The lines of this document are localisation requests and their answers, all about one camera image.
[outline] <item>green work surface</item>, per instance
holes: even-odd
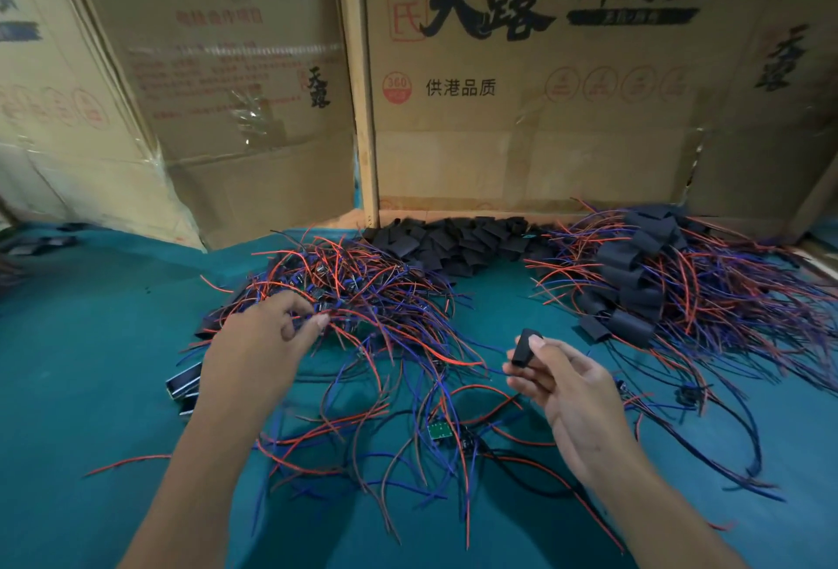
[[[4,417],[3,566],[114,566],[131,540],[162,478],[166,461],[132,463],[82,479],[91,469],[123,458],[170,453],[183,430],[163,382],[174,373],[178,351],[193,341],[203,314],[224,300],[199,277],[232,286],[247,271],[264,266],[253,251],[276,248],[278,237],[210,255],[144,238],[107,231],[80,234],[83,244],[28,259],[32,277],[0,295],[0,409]],[[473,296],[474,308],[460,307],[457,327],[481,343],[508,348],[521,328],[580,344],[574,319],[542,306],[520,264],[498,262],[457,286]],[[481,350],[499,369],[504,357]],[[615,364],[601,347],[592,356],[609,369]],[[306,369],[330,369],[343,362],[340,347],[305,359]],[[636,386],[672,402],[665,389],[632,373]],[[503,377],[493,383],[504,388]],[[734,378],[750,397],[762,436],[761,478],[780,486],[788,503],[744,491],[692,458],[657,426],[643,426],[643,443],[665,479],[681,490],[709,521],[736,524],[725,538],[755,567],[834,567],[838,445],[832,438],[838,403],[829,394],[796,379],[771,385]],[[320,384],[297,384],[284,410],[312,414],[323,394]],[[369,405],[369,380],[340,388],[336,414]],[[457,397],[457,409],[477,415],[495,404],[485,391]],[[400,397],[407,405],[409,399]],[[373,437],[362,433],[362,452],[393,452],[410,430],[408,415],[397,417]],[[507,428],[535,441],[549,439],[535,413]],[[707,455],[735,470],[752,456],[747,436],[718,408],[688,415],[679,430]],[[501,446],[501,437],[493,439]],[[514,447],[563,470],[555,450]],[[329,447],[300,455],[308,465],[333,460]],[[364,458],[366,479],[379,479],[389,459]],[[268,471],[267,459],[251,455],[236,490],[230,517],[230,566],[267,567],[631,567],[582,506],[546,500],[514,485],[491,462],[475,473],[471,548],[453,485],[447,500],[417,509],[422,496],[397,487],[387,490],[390,513],[402,544],[387,536],[375,501],[361,492],[324,501],[291,490],[275,492],[254,526],[257,499]],[[530,483],[555,490],[540,472],[521,472]],[[410,469],[394,479],[415,483]],[[324,492],[334,493],[346,487]],[[672,566],[678,566],[673,559]]]

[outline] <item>right hand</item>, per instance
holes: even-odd
[[[529,348],[535,357],[527,368],[504,364],[507,383],[544,411],[562,458],[582,484],[596,491],[616,467],[650,467],[611,373],[564,341],[532,335]]]

